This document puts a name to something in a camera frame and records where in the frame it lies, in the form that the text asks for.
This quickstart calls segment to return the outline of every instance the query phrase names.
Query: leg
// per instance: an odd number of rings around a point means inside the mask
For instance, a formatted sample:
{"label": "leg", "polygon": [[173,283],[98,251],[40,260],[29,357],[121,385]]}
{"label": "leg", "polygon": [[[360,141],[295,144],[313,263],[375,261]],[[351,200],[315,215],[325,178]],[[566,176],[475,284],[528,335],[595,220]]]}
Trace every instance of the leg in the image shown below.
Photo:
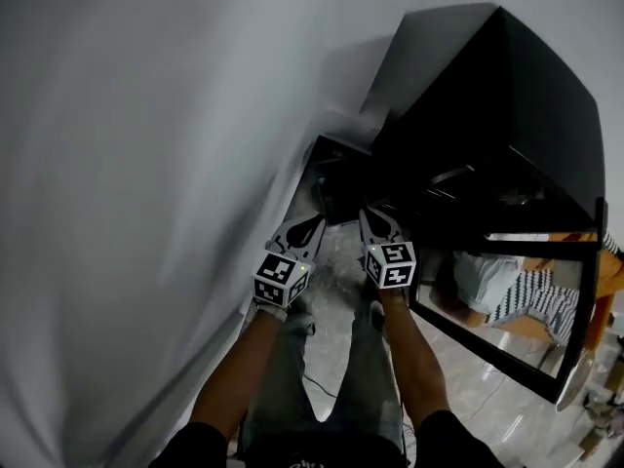
{"label": "leg", "polygon": [[401,405],[383,346],[379,309],[371,300],[363,300],[356,309],[349,364],[327,428],[379,435],[401,449]]}
{"label": "leg", "polygon": [[282,326],[260,390],[245,419],[243,450],[262,438],[318,427],[301,381],[305,369],[305,340],[313,324],[310,314],[300,313],[290,315]]}

